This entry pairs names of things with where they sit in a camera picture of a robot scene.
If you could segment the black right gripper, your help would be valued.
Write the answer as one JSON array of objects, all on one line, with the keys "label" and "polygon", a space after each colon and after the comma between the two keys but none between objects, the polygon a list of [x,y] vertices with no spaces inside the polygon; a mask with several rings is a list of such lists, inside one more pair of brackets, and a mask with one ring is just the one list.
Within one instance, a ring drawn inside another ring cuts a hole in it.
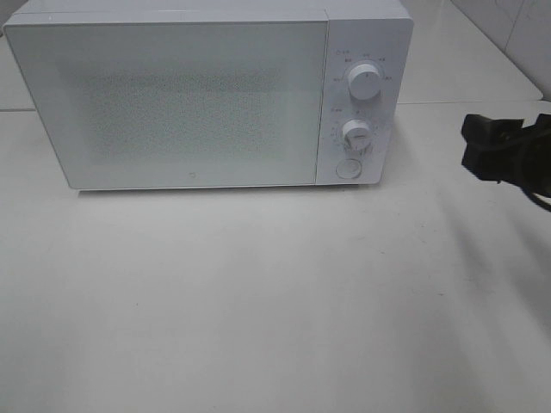
[{"label": "black right gripper", "polygon": [[522,127],[522,119],[467,114],[461,126],[467,143],[461,165],[481,181],[550,189],[550,115],[539,114],[534,125],[523,129],[522,147],[509,148],[517,144],[513,134]]}]

